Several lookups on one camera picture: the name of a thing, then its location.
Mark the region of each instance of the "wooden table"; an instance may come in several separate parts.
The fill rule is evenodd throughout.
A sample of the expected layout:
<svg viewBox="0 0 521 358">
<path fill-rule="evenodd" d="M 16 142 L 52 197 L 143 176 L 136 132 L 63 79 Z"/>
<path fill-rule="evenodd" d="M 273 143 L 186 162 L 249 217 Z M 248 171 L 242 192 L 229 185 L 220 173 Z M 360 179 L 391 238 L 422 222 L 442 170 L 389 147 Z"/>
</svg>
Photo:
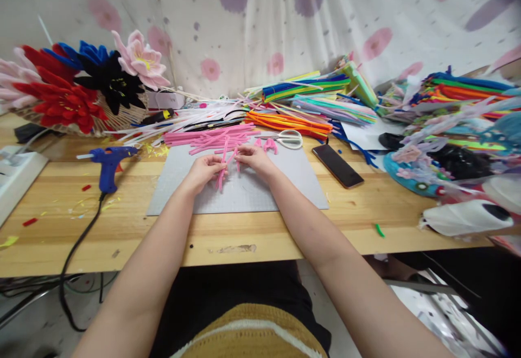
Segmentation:
<svg viewBox="0 0 521 358">
<path fill-rule="evenodd" d="M 13 128 L 25 122 L 12 114 L 0 117 L 0 146 L 15 145 Z M 8 236 L 18 241 L 0 251 L 0 277 L 59 274 L 72 245 L 95 213 L 99 197 L 100 164 L 77 161 L 75 156 L 101 145 L 100 139 L 47 136 L 43 154 L 50 162 L 0 229 L 0 243 Z M 312 154 L 318 141 L 304 138 L 304 149 L 330 201 L 324 213 L 362 254 L 440 250 L 490 245 L 472 244 L 417 228 L 423 210 L 435 201 L 420 197 L 396 183 L 388 174 L 369 167 L 362 157 L 332 137 L 331 146 L 365 179 L 344 189 Z M 118 191 L 105 200 L 98 222 L 81 244 L 70 273 L 121 270 L 156 217 L 146 211 L 166 156 L 144 154 L 139 162 L 122 163 Z M 90 184 L 91 189 L 81 189 Z M 22 223 L 38 218 L 23 227 Z M 382 238 L 374 224 L 380 224 Z M 199 214 L 190 226 L 185 266 L 243 263 L 302 258 L 279 212 Z"/>
</svg>

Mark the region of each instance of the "hand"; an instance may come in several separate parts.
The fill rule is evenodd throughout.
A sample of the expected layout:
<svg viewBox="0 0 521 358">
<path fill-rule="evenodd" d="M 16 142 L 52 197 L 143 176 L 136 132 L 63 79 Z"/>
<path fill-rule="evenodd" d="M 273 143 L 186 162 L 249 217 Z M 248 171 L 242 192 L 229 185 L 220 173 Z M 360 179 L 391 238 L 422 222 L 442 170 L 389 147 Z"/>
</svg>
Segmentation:
<svg viewBox="0 0 521 358">
<path fill-rule="evenodd" d="M 272 174 L 279 172 L 277 166 L 273 164 L 262 148 L 244 144 L 239 146 L 238 151 L 239 154 L 235 156 L 235 160 L 249 165 L 265 181 L 268 181 Z"/>
<path fill-rule="evenodd" d="M 205 184 L 211 179 L 217 179 L 218 173 L 227 168 L 226 163 L 221 163 L 222 157 L 218 155 L 206 155 L 198 157 L 188 172 L 180 187 L 188 189 L 194 195 L 199 194 Z"/>
</svg>

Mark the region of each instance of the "wall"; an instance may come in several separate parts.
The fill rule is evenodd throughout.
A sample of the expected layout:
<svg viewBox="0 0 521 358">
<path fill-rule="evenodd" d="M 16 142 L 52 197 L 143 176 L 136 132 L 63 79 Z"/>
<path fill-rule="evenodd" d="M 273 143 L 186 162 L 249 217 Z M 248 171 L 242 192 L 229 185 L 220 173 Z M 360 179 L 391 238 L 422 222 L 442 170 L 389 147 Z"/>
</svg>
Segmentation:
<svg viewBox="0 0 521 358">
<path fill-rule="evenodd" d="M 330 67 L 354 51 L 372 85 L 521 57 L 521 0 L 0 0 L 0 57 L 20 44 L 113 47 L 140 29 L 208 97 Z M 171 69 L 167 78 L 172 80 Z"/>
</svg>

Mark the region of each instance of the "blue glue gun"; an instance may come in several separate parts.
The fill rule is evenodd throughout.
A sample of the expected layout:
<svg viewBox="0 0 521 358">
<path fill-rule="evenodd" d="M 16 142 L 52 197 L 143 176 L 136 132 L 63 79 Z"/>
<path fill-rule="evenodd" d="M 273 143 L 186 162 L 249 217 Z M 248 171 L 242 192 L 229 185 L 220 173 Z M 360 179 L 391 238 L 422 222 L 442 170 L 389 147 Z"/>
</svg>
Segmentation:
<svg viewBox="0 0 521 358">
<path fill-rule="evenodd" d="M 88 155 L 79 155 L 76 158 L 89 158 L 92 162 L 101 163 L 99 189 L 102 193 L 112 194 L 118 189 L 114 183 L 114 177 L 119 163 L 124 158 L 135 155 L 137 151 L 137 148 L 131 146 L 115 146 L 107 149 L 96 148 L 92 149 Z"/>
</svg>

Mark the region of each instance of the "phone screen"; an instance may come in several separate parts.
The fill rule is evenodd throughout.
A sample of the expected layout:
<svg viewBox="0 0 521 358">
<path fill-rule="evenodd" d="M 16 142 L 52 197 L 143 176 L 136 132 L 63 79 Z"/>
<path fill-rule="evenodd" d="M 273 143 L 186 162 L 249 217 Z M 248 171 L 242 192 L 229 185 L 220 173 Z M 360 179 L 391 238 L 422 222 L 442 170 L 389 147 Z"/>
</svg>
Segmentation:
<svg viewBox="0 0 521 358">
<path fill-rule="evenodd" d="M 345 188 L 352 188 L 364 182 L 362 177 L 329 145 L 317 146 L 312 151 Z"/>
</svg>

